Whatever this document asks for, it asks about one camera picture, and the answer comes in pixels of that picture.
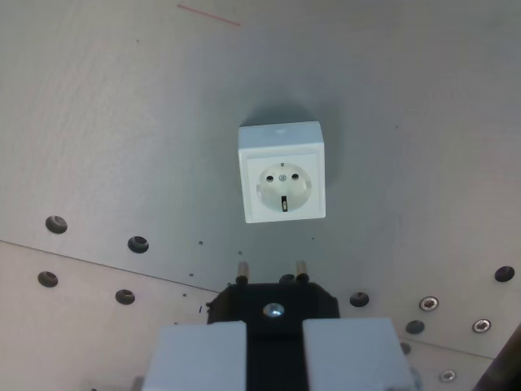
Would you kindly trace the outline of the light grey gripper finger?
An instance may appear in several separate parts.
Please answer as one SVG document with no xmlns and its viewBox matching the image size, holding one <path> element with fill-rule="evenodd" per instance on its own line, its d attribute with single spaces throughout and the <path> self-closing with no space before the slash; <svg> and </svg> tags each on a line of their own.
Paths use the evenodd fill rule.
<svg viewBox="0 0 521 391">
<path fill-rule="evenodd" d="M 163 328 L 142 388 L 245 390 L 246 324 L 237 321 Z"/>
<path fill-rule="evenodd" d="M 421 390 L 391 319 L 303 321 L 310 390 Z"/>
</svg>

